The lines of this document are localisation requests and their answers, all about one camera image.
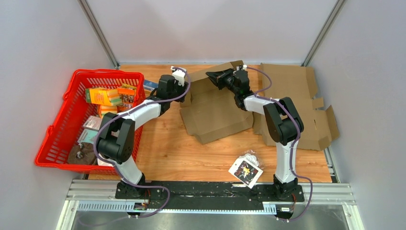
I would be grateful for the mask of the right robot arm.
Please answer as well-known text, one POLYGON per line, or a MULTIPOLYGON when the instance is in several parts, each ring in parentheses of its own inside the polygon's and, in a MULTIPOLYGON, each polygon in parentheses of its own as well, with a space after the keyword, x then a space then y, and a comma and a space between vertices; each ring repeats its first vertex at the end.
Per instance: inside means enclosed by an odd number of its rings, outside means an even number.
POLYGON ((284 201, 299 188, 295 156, 304 125, 291 98, 272 99, 254 93, 246 69, 246 66, 241 66, 238 70, 226 69, 207 72, 206 75, 218 89, 227 88, 234 94, 238 108, 265 117, 269 135, 277 150, 277 168, 271 192, 276 199, 284 201))

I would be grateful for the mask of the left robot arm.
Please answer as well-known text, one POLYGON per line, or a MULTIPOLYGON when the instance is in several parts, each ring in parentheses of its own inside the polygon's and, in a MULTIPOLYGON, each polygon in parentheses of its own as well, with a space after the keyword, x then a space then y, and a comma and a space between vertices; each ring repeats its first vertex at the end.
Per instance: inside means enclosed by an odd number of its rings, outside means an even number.
POLYGON ((183 102, 190 87, 191 81, 185 81, 184 77, 162 75, 158 86, 142 103, 128 111, 103 117, 93 152, 98 160, 113 166, 121 178, 118 188, 133 198, 142 198, 150 188, 133 158, 135 132, 163 115, 172 102, 183 102))

